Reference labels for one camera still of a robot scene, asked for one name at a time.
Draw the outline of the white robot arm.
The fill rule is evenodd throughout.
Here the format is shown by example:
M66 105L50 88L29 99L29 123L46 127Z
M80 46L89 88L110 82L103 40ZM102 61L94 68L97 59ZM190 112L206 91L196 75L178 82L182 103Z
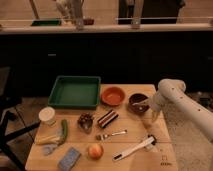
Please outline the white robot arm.
M213 113L188 97L185 90L186 84L182 80L162 79L148 104L153 111L160 112L164 105L172 102L213 143Z

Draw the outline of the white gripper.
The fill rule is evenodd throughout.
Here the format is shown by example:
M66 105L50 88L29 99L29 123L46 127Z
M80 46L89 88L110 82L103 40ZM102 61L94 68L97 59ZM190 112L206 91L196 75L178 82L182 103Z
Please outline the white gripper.
M160 112L163 108L163 104L151 100L149 102L149 106L152 110L152 121L155 122L158 119L158 116L160 115Z

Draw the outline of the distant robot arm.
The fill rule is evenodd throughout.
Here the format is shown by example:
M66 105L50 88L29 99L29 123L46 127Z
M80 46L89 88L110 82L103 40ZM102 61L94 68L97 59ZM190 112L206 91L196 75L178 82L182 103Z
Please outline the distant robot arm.
M74 25L77 30L84 28L82 6L84 0L53 0L62 15L65 25Z

